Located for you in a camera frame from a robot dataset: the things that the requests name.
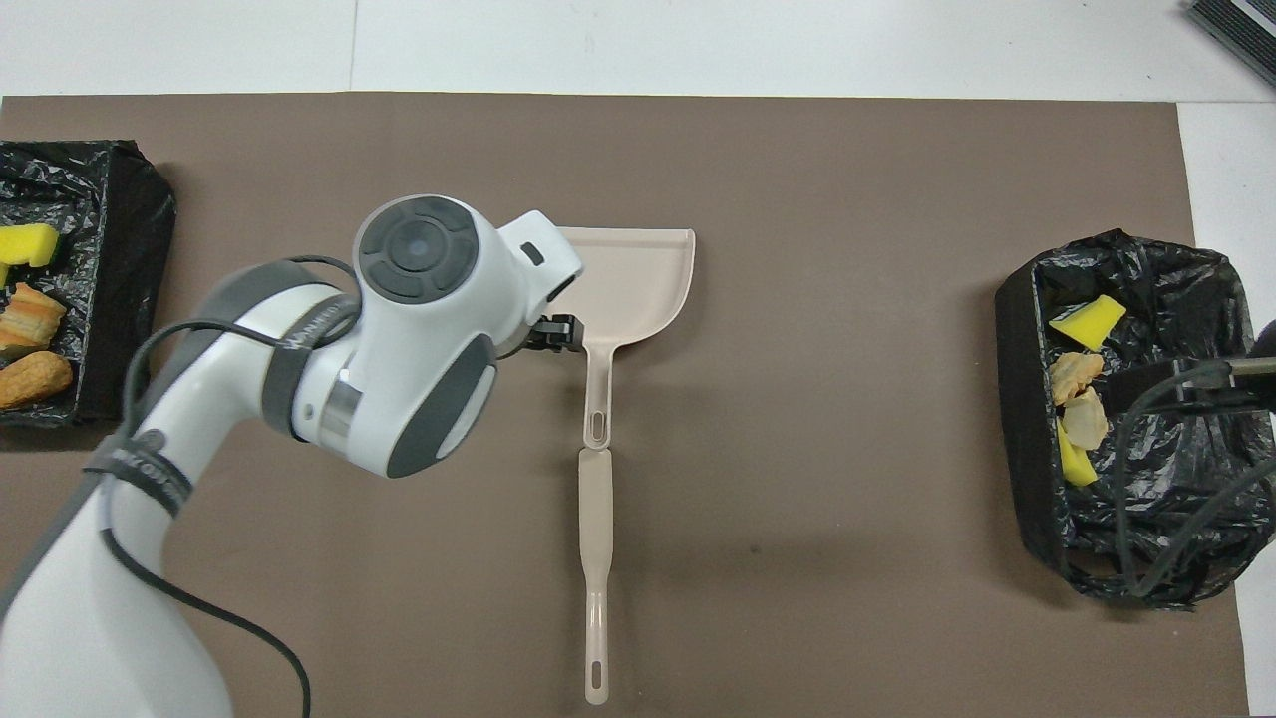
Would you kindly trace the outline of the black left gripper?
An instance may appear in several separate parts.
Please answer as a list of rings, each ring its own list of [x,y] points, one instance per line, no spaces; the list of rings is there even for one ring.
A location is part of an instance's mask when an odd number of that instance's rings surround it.
[[[583,353],[584,323],[573,314],[542,315],[537,326],[524,328],[523,335],[510,337],[498,347],[496,360],[510,358],[521,351],[546,349],[551,353]]]

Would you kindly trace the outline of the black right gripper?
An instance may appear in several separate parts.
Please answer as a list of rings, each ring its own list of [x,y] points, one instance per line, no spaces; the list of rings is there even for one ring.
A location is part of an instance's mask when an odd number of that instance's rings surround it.
[[[1100,377],[1100,400],[1108,414],[1122,414],[1157,383],[1176,376],[1176,403],[1184,412],[1275,412],[1273,356],[1192,360],[1136,365]]]

